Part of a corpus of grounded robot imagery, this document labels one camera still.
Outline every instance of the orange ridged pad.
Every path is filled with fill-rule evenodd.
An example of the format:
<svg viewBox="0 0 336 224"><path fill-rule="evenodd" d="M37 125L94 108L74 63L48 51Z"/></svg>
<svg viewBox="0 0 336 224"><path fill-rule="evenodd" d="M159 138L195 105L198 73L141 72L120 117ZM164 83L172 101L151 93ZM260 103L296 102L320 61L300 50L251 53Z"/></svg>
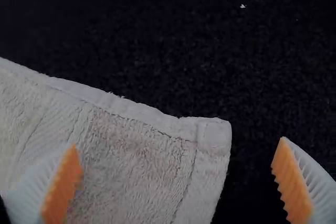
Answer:
<svg viewBox="0 0 336 224"><path fill-rule="evenodd" d="M80 182L82 168L75 145L65 152L41 208L45 224L63 223L69 201L73 199L76 186Z"/></svg>
<svg viewBox="0 0 336 224"><path fill-rule="evenodd" d="M279 141L271 168L275 181L279 184L281 200L285 202L287 220L292 224L308 223L312 215L308 189L295 156L283 138Z"/></svg>

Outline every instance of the dark background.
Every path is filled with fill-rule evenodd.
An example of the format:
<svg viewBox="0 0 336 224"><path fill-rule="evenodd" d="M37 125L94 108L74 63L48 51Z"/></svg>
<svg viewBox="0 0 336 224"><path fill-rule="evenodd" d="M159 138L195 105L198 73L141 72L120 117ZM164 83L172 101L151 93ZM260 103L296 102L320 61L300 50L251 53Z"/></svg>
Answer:
<svg viewBox="0 0 336 224"><path fill-rule="evenodd" d="M335 3L0 0L0 53L167 114L229 120L213 223L287 223L270 173L281 136L335 177Z"/></svg>

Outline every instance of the towel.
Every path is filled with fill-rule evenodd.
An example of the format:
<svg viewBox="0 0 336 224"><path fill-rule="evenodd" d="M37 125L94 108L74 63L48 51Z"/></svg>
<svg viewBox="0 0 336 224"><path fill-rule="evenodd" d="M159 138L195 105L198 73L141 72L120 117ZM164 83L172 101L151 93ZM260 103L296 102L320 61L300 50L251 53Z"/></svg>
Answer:
<svg viewBox="0 0 336 224"><path fill-rule="evenodd" d="M83 167L67 223L210 223L232 131L0 58L0 190L61 143Z"/></svg>

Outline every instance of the terry cloth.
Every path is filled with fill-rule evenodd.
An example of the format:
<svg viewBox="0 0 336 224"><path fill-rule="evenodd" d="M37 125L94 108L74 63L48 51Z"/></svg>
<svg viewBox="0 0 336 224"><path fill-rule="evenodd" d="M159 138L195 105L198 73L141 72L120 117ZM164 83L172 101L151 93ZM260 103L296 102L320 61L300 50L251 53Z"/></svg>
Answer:
<svg viewBox="0 0 336 224"><path fill-rule="evenodd" d="M227 121L176 118L0 58L0 189L75 143L84 174L67 223L210 223L231 138Z"/></svg>

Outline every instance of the black surface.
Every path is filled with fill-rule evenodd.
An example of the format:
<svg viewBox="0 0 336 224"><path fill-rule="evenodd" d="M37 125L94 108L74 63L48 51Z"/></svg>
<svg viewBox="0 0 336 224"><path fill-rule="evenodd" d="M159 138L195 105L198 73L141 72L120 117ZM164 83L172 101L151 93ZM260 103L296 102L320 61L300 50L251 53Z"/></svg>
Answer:
<svg viewBox="0 0 336 224"><path fill-rule="evenodd" d="M334 3L1 0L1 52L167 114L229 120L213 223L286 223L270 173L279 138L335 169Z"/></svg>

